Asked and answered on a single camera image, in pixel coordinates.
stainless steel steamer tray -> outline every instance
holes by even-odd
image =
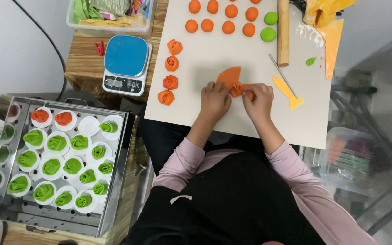
[[[13,221],[23,223],[32,227],[27,227],[32,231],[39,233],[46,233],[49,230],[68,231],[83,235],[101,237],[107,231],[109,231],[115,219],[118,198],[123,185],[123,175],[125,171],[128,148],[132,136],[132,130],[134,127],[135,115],[130,113],[123,113],[118,111],[99,109],[81,105],[73,105],[66,103],[58,103],[40,99],[14,97],[10,103],[10,107],[15,106],[19,109],[17,118],[9,118],[7,115],[4,125],[10,124],[15,129],[15,134],[10,142],[2,142],[0,140],[0,148],[3,143],[9,148],[9,156],[4,163],[0,163],[0,171],[4,174],[4,184],[0,189],[0,219],[5,221]],[[49,205],[39,205],[34,201],[33,191],[30,190],[25,196],[21,198],[15,198],[7,193],[7,184],[9,180],[18,173],[23,173],[17,163],[15,163],[15,157],[18,152],[26,150],[23,136],[25,133],[35,128],[31,124],[31,112],[38,107],[45,106],[49,108],[56,116],[62,110],[72,110],[77,115],[77,123],[73,129],[66,131],[69,138],[78,134],[79,122],[86,116],[94,116],[100,122],[108,115],[119,115],[123,120],[122,130],[120,131],[120,137],[117,140],[107,140],[102,136],[101,131],[92,136],[92,141],[104,141],[107,142],[113,151],[115,156],[115,162],[112,170],[112,177],[110,180],[106,201],[104,204],[99,204],[96,209],[89,214],[81,214],[75,209],[60,210],[53,202]],[[48,135],[57,131],[55,127],[55,120],[52,121],[51,125],[43,128]],[[39,153],[43,152],[43,148],[38,150]],[[34,172],[31,171],[29,174],[33,180],[32,187],[34,188],[39,182],[44,179],[34,178]],[[59,178],[52,181],[57,189],[69,185],[69,182],[63,178]]]

clear plastic container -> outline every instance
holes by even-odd
[[[318,160],[324,182],[369,197],[376,191],[375,176],[389,170],[388,162],[370,134],[343,127],[328,132]]]
[[[78,29],[82,34],[95,37],[113,37],[116,35],[127,35],[149,39],[152,35],[154,26],[154,16],[157,7],[157,0],[151,0],[149,3],[148,18],[144,27],[99,27],[90,25],[78,25],[72,20],[73,0],[69,1],[68,13],[66,15],[66,23],[68,26]]]

black apron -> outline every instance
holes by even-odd
[[[195,175],[181,193],[153,187],[128,244],[324,244],[266,160],[235,153]],[[180,195],[192,200],[171,205]]]

rolling pin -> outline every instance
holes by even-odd
[[[289,0],[278,0],[277,63],[279,67],[290,64]]]

yellow plastic spatula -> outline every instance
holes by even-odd
[[[282,80],[278,76],[273,76],[272,77],[273,82],[275,83],[276,87],[290,100],[290,109],[294,110],[298,106],[300,106],[303,102],[305,102],[304,99],[300,97],[295,97],[293,93],[291,92],[290,88],[288,85],[285,83],[284,80]]]

